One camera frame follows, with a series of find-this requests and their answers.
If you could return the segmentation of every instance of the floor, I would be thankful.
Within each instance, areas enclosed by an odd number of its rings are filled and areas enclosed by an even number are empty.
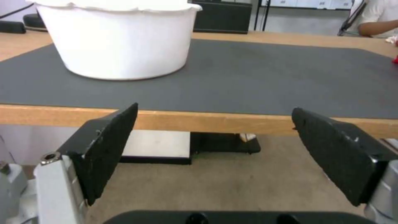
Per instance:
[[[192,165],[121,163],[89,224],[129,210],[342,211],[362,215],[298,137],[260,136],[261,153],[201,153]]]

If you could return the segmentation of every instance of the white plastic basin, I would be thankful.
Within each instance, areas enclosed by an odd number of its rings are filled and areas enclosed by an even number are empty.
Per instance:
[[[96,79],[147,79],[185,65],[196,12],[182,0],[35,0],[70,71]]]

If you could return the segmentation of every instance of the black stand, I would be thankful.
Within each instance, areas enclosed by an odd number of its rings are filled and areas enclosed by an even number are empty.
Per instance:
[[[263,0],[259,0],[258,5],[257,5],[257,10],[256,10],[256,20],[254,22],[254,31],[256,31],[256,28],[257,28],[258,14],[259,14],[260,7],[261,7],[262,4],[263,4]],[[265,15],[264,15],[264,23],[263,23],[262,31],[265,31],[265,25],[267,23],[267,18],[268,18],[268,12],[269,12],[270,5],[271,5],[271,0],[268,0],[267,8],[265,10]]]

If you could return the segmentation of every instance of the cable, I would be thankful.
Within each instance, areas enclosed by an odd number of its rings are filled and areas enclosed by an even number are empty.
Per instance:
[[[27,9],[27,8],[30,8],[30,7],[32,7],[33,5],[34,5],[34,3],[32,3],[32,4],[28,5],[28,6],[25,6],[25,7],[23,7],[23,8],[17,9],[17,10],[15,10],[15,11],[9,12],[9,13],[7,13],[7,14],[1,15],[1,16],[0,16],[0,19],[5,18],[5,17],[10,16],[10,15],[13,15],[13,14],[15,14],[15,13],[17,13],[17,12],[20,12],[20,11],[22,11],[22,10],[25,10],[25,9]]]

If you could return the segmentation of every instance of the gray mat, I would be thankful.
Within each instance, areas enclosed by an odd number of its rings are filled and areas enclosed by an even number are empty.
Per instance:
[[[192,40],[181,70],[142,81],[78,76],[46,46],[0,63],[0,103],[398,119],[398,66],[359,49]]]

